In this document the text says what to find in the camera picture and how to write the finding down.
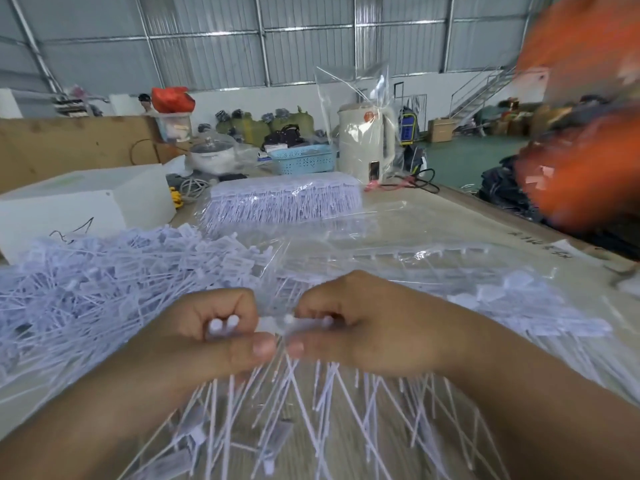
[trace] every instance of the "corrugated metal wall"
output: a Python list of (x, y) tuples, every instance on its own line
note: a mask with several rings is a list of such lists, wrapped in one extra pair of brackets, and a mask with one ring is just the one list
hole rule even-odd
[[(394, 75), (501, 66), (517, 56), (525, 27), (550, 2), (19, 1), (60, 83), (101, 95), (162, 85), (299, 84), (313, 80), (316, 65), (363, 68), (383, 60)], [(10, 59), (14, 72), (38, 74), (25, 44), (7, 42), (22, 34), (5, 4), (0, 0), (0, 60)], [(7, 81), (0, 86), (27, 84), (2, 70), (9, 69), (0, 66)]]

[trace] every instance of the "person's right hand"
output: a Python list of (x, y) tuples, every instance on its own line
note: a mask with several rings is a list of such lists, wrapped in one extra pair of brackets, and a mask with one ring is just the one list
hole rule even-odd
[(354, 271), (308, 290), (296, 316), (339, 315), (346, 326), (293, 336), (293, 358), (339, 362), (384, 376), (438, 372), (463, 354), (462, 333), (481, 315), (441, 298)]

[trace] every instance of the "white kettle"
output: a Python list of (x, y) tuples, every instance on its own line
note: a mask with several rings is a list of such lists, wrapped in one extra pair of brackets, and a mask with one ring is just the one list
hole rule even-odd
[(397, 116), (372, 102), (345, 104), (340, 118), (338, 170), (368, 184), (379, 180), (396, 156)]

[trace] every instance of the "person's left hand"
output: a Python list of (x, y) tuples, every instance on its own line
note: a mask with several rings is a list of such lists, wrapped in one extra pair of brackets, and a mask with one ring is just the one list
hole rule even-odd
[[(208, 323), (229, 315), (240, 318), (237, 334), (206, 342)], [(99, 406), (102, 427), (115, 429), (117, 436), (146, 432), (183, 405), (197, 386), (272, 359), (276, 339), (254, 333), (257, 323), (251, 290), (185, 295), (80, 379), (70, 393), (79, 403)]]

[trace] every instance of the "metal staircase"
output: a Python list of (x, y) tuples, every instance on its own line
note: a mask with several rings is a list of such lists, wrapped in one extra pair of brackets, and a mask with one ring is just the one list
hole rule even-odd
[(489, 67), (486, 67), (451, 95), (449, 117), (457, 120), (456, 128), (466, 125), (476, 112), (484, 108), (489, 98), (513, 80), (515, 67), (514, 61), (489, 74)]

